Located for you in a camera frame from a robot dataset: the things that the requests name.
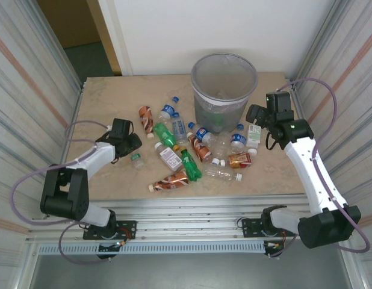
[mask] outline beige work surface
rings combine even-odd
[[[250,104],[265,106],[265,94],[285,84],[282,73],[260,73],[258,86],[244,111],[241,122],[247,129],[245,115]],[[189,75],[158,76],[120,76],[88,78],[82,97],[78,120],[95,120],[111,125],[113,119],[133,121],[135,132],[143,145],[139,149],[145,167],[138,171],[132,167],[129,157],[121,158],[116,164],[101,168],[90,180],[90,199],[135,199],[152,197],[197,197],[197,196],[236,196],[246,194],[297,194],[304,189],[284,151],[276,146],[272,151],[265,148],[267,131],[262,130],[262,140],[258,154],[251,167],[238,169],[243,174],[242,181],[224,182],[214,178],[202,177],[189,186],[176,190],[149,192],[148,185],[171,175],[171,171],[158,158],[154,151],[157,136],[146,138],[139,121],[138,109],[142,105],[151,107],[154,119],[169,97],[178,96],[178,111],[185,123],[195,121],[194,97]],[[77,125],[74,138],[97,139],[104,129],[96,125]],[[72,143],[68,160],[78,157],[90,145]],[[190,144],[188,150],[195,157]],[[195,157],[202,170],[202,165]]]

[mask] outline green soda bottle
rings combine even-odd
[[[163,123],[158,122],[153,127],[153,130],[165,146],[172,148],[175,152],[179,150],[179,146],[176,144],[175,136],[167,129],[167,127]]]
[[[202,177],[200,170],[197,167],[197,164],[193,160],[193,157],[188,153],[186,148],[181,148],[181,159],[186,169],[187,178],[191,181],[197,181]]]

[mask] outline trash can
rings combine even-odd
[[[238,125],[258,75],[245,58],[217,53],[201,58],[191,70],[197,123],[213,133]]]

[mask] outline purple cable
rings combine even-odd
[[[14,194],[15,194],[15,191],[16,191],[16,188],[18,185],[20,185],[22,182],[24,182],[26,179],[28,178],[31,178],[33,176],[36,176],[40,173],[45,173],[49,170],[55,170],[55,169],[62,169],[64,167],[67,167],[67,166],[72,166],[74,164],[76,164],[76,162],[79,162],[79,161],[82,161],[90,156],[92,156],[95,152],[96,152],[96,143],[95,141],[93,140],[86,140],[86,139],[78,139],[78,140],[72,140],[72,139],[69,139],[68,138],[68,131],[69,129],[72,127],[72,126],[75,126],[77,123],[95,123],[97,125],[100,125],[100,126],[103,126],[104,128],[107,129],[107,126],[99,123],[99,122],[94,122],[93,120],[80,120],[80,121],[77,121],[77,122],[73,122],[71,123],[67,128],[66,128],[66,138],[68,141],[71,141],[71,142],[75,142],[75,141],[86,141],[86,142],[90,142],[92,144],[94,144],[94,148],[86,155],[84,155],[83,157],[81,158],[78,158],[78,160],[76,161],[72,161],[70,163],[66,163],[66,164],[58,164],[56,166],[51,166],[51,167],[46,167],[44,169],[40,169],[40,170],[36,170],[34,172],[31,172],[31,173],[28,173],[26,174],[25,176],[21,177],[20,179],[18,179],[12,186],[11,188],[11,191],[10,191],[10,206],[11,206],[11,209],[12,211],[14,212],[14,214],[19,218],[21,219],[23,222],[25,223],[28,223],[30,225],[33,225],[33,226],[50,226],[50,225],[56,225],[56,224],[60,224],[60,223],[66,223],[68,221],[70,221],[69,219],[64,219],[64,220],[59,220],[59,221],[54,221],[54,222],[35,222],[35,221],[32,221],[32,220],[29,220],[27,219],[26,217],[24,217],[20,212],[19,210],[16,208],[15,206],[15,202],[14,202]]]
[[[293,239],[287,244],[282,250],[278,251],[277,253],[271,254],[270,257],[278,257],[282,254],[283,251],[287,250],[294,242],[294,240],[297,238],[297,235],[294,235]]]
[[[74,263],[76,265],[93,265],[93,264],[99,264],[99,263],[103,263],[104,261],[107,261],[107,259],[102,259],[102,260],[97,260],[97,261],[77,261],[77,260],[71,259],[70,257],[68,257],[66,254],[63,253],[63,250],[61,248],[61,241],[63,240],[63,236],[68,231],[69,228],[74,227],[76,225],[88,225],[88,224],[83,223],[83,222],[74,222],[70,224],[66,229],[63,230],[63,232],[61,233],[59,237],[59,243],[58,243],[58,249],[59,249],[60,255],[64,259],[66,259],[68,262]]]
[[[325,130],[325,132],[318,138],[318,140],[317,140],[317,142],[316,142],[316,144],[315,144],[315,146],[313,148],[313,151],[312,151],[313,165],[314,165],[314,168],[315,168],[315,170],[316,170],[316,172],[318,174],[318,177],[320,178],[320,181],[323,184],[323,186],[324,186],[326,192],[328,193],[330,199],[332,199],[332,201],[336,205],[336,207],[341,211],[341,213],[344,215],[344,217],[356,229],[356,231],[360,234],[360,236],[365,241],[365,248],[364,249],[351,249],[351,248],[347,248],[347,247],[342,247],[340,245],[334,245],[334,246],[337,247],[337,248],[339,248],[339,249],[341,249],[341,250],[345,250],[345,251],[353,252],[353,253],[365,253],[365,252],[368,252],[371,249],[371,244],[370,244],[367,236],[364,234],[364,232],[362,231],[362,229],[355,223],[355,221],[353,221],[353,219],[347,214],[347,212],[345,212],[345,210],[337,202],[337,200],[334,199],[335,196],[333,195],[332,191],[328,187],[328,184],[326,183],[326,181],[324,179],[324,176],[321,173],[321,170],[318,167],[317,160],[316,160],[316,153],[318,151],[318,147],[319,147],[320,143],[323,141],[323,139],[325,138],[325,136],[329,133],[329,131],[332,129],[332,127],[334,126],[334,124],[336,122],[336,117],[337,117],[337,99],[336,99],[336,94],[333,91],[333,88],[331,88],[326,82],[324,82],[322,80],[319,80],[317,78],[311,78],[311,77],[304,77],[304,78],[296,79],[294,81],[290,81],[287,84],[285,84],[282,87],[280,87],[279,89],[277,89],[277,91],[283,90],[284,88],[286,88],[288,86],[291,86],[291,85],[293,85],[293,84],[295,84],[297,82],[301,82],[301,81],[314,81],[314,82],[320,83],[320,84],[322,84],[323,86],[325,86],[329,90],[330,95],[332,96],[332,99],[333,99],[333,117],[332,117],[332,121],[330,122],[330,125],[329,125],[328,129]]]

